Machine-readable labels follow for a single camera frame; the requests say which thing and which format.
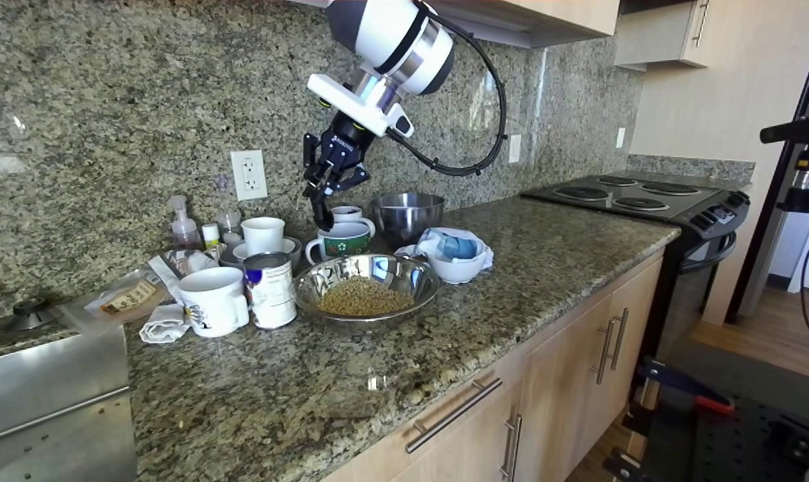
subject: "stove burner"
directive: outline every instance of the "stove burner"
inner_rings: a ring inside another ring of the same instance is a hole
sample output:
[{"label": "stove burner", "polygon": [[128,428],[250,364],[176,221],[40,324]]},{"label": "stove burner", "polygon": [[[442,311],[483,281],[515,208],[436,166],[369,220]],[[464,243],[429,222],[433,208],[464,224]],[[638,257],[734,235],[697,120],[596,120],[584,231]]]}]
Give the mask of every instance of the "stove burner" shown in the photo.
[{"label": "stove burner", "polygon": [[668,204],[645,197],[622,197],[613,201],[612,204],[633,211],[665,211],[669,208]]},{"label": "stove burner", "polygon": [[639,189],[661,195],[694,195],[700,192],[693,186],[671,183],[644,183]]},{"label": "stove burner", "polygon": [[610,196],[606,194],[605,190],[594,188],[577,188],[573,186],[557,188],[554,189],[553,192],[555,195],[569,199],[576,199],[579,201],[603,201],[608,199]]},{"label": "stove burner", "polygon": [[601,184],[606,184],[608,186],[618,186],[618,187],[628,187],[628,186],[635,186],[638,184],[636,180],[628,179],[627,177],[615,177],[615,176],[601,176],[598,177],[598,182]]}]

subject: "green mug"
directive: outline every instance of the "green mug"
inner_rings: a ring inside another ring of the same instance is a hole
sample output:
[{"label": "green mug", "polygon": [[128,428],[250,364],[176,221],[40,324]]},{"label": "green mug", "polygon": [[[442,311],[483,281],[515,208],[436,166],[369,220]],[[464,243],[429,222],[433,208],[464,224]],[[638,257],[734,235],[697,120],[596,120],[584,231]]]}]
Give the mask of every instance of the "green mug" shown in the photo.
[{"label": "green mug", "polygon": [[368,253],[371,230],[362,223],[336,223],[330,231],[318,231],[318,238],[306,243],[306,259],[312,264],[319,262],[312,259],[312,248],[319,247],[321,260],[340,256],[361,255]]}]

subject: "wooden floor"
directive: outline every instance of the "wooden floor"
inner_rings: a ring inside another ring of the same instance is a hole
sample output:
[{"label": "wooden floor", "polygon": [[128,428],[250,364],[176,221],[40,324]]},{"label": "wooden floor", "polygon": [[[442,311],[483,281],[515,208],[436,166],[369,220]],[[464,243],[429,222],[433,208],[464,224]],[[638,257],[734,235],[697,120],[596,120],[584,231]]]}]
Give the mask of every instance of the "wooden floor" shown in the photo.
[{"label": "wooden floor", "polygon": [[[809,292],[806,293],[809,317]],[[755,317],[741,323],[714,326],[700,323],[691,338],[707,345],[775,364],[809,376],[809,332],[802,318],[799,293],[766,288]],[[600,468],[612,447],[627,447],[630,431],[613,424],[567,482],[610,482],[612,476]]]}]

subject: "printed mug design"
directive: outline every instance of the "printed mug design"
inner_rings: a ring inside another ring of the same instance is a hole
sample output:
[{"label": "printed mug design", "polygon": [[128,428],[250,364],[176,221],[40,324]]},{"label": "printed mug design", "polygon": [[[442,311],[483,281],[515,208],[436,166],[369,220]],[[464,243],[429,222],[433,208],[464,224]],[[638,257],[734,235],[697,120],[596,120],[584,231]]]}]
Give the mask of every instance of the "printed mug design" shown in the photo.
[{"label": "printed mug design", "polygon": [[184,307],[184,315],[188,321],[192,324],[197,324],[198,326],[202,327],[203,329],[209,329],[208,323],[205,323],[205,320],[208,316],[205,314],[205,309],[202,309],[199,305],[193,306],[185,306]]},{"label": "printed mug design", "polygon": [[324,239],[324,251],[327,256],[361,255],[368,253],[368,235],[353,239]]}]

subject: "soap dispenser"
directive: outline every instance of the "soap dispenser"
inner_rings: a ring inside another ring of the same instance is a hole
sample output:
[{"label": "soap dispenser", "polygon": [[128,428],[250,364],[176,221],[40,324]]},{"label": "soap dispenser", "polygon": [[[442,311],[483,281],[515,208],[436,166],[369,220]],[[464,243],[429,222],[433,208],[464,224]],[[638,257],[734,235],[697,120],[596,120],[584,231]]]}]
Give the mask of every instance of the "soap dispenser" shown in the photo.
[{"label": "soap dispenser", "polygon": [[175,210],[175,220],[172,222],[172,239],[175,247],[180,250],[201,250],[202,238],[196,222],[187,217],[187,198],[183,195],[173,195],[169,198],[169,205]]}]

